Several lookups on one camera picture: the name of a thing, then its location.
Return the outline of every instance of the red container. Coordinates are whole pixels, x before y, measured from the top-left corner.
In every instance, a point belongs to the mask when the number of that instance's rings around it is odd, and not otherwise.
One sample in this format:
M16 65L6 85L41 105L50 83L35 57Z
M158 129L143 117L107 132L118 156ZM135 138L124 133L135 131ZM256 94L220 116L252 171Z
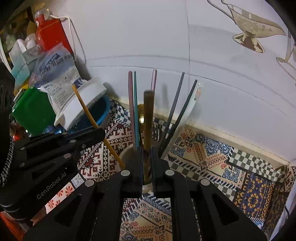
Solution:
M62 23L59 19L44 20L40 21L36 31L36 42L43 50L47 51L59 44L63 43L63 46L72 54L73 51L69 44L69 41L64 32Z

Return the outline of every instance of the blue floral motif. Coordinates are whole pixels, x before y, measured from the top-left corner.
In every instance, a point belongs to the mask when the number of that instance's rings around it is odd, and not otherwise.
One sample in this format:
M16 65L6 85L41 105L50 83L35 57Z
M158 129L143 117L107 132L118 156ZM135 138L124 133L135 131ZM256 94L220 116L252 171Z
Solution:
M178 157L183 157L184 156L184 152L185 152L185 148L180 148L178 146L173 145L172 149L171 149L171 153L177 155Z
M131 214L129 214L128 216L129 216L129 218L130 218L131 221L134 221L135 218L137 218L139 215L140 215L139 213L133 211L133 212L132 212Z
M233 170L230 168L225 168L225 172L223 173L222 177L227 178L230 181L237 183L239 176L239 169L233 167Z
M207 150L208 156L217 153L219 150L224 155L228 155L230 150L232 149L231 146L228 146L225 143L209 139L200 134L196 134L192 141L205 144L205 149Z
M138 241L137 237L133 236L129 231L125 233L124 236L121 237L122 241Z

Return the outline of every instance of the silver bolt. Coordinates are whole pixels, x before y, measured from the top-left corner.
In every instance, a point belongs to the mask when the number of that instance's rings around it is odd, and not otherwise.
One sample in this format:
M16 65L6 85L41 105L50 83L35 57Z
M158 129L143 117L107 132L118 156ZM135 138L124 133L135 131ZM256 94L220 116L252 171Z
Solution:
M201 181L200 181L200 183L202 184L202 185L204 185L204 186L209 186L210 185L210 181L208 180L208 179L202 179Z
M69 157L71 157L71 154L70 154L70 153L66 153L66 154L64 155L64 158L69 158Z
M94 184L94 180L92 180L92 179L88 179L88 180L86 180L85 181L85 186L87 186L87 187L91 187L93 184Z
M173 170L171 170L171 169L166 170L165 173L166 173L166 175L168 175L168 176L173 176L173 175L175 174L175 172L174 172Z
M122 176L126 177L126 176L128 176L128 175L130 174L130 172L129 172L129 170L123 170L123 171L121 171L120 174L121 174Z

